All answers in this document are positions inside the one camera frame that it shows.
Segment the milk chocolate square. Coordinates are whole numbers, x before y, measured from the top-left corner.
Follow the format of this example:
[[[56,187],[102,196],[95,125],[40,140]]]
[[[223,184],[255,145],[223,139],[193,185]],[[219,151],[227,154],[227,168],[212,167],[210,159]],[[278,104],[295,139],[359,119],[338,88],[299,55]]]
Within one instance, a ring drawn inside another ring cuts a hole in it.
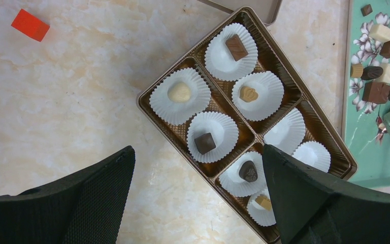
[[[225,41],[225,45],[231,53],[234,61],[239,61],[248,55],[248,51],[237,34],[227,39]]]

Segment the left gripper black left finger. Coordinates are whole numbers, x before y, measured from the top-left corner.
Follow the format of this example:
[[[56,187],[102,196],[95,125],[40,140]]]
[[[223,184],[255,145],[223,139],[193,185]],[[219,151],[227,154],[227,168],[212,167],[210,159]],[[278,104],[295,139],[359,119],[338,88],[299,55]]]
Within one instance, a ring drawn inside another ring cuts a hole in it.
[[[116,243],[135,162],[127,146],[56,181],[0,196],[0,243]]]

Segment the white heart chocolate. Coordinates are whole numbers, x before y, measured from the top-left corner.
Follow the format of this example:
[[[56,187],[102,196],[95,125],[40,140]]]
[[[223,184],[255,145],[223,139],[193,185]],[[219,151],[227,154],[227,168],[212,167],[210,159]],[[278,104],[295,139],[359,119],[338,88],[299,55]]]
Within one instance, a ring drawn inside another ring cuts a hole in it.
[[[168,98],[174,103],[186,103],[192,96],[190,87],[184,82],[175,83],[168,90],[167,95]]]

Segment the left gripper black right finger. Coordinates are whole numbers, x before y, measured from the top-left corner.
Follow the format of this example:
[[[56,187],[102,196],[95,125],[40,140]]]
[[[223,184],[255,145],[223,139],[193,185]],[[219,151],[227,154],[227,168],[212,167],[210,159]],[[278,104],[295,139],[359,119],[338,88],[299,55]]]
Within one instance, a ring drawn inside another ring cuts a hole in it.
[[[264,173],[282,243],[390,243],[390,194],[308,166],[272,145]]]

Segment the dark chocolate square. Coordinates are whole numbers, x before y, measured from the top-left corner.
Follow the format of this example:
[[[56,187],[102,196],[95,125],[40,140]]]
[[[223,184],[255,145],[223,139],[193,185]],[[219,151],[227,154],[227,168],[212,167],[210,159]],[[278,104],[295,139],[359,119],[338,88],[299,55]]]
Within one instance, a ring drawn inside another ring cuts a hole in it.
[[[202,155],[216,148],[215,141],[211,133],[205,133],[194,139],[198,152]]]

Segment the dark round chocolate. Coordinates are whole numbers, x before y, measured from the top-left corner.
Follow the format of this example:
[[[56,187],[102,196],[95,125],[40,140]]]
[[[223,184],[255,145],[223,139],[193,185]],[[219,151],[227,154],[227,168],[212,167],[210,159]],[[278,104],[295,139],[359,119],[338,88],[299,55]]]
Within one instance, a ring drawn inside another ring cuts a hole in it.
[[[258,173],[255,163],[251,160],[245,161],[239,170],[239,177],[246,182],[257,181]]]

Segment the tan square chocolate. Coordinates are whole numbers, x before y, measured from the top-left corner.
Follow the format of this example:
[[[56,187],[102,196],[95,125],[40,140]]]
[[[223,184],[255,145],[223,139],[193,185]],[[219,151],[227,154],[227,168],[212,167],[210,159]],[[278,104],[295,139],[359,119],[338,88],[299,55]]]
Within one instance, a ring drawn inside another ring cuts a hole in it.
[[[271,200],[266,195],[262,195],[261,194],[261,195],[257,196],[257,198],[255,199],[255,202],[260,207],[264,208],[267,211],[271,211],[272,210]]]

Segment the caramel round chocolate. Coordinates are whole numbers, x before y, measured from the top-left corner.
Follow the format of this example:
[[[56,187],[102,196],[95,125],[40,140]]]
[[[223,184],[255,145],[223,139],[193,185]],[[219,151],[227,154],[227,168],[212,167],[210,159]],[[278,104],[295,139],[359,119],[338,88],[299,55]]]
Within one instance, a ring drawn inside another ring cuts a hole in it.
[[[239,98],[246,103],[250,103],[258,99],[258,93],[252,87],[242,86],[239,91]]]

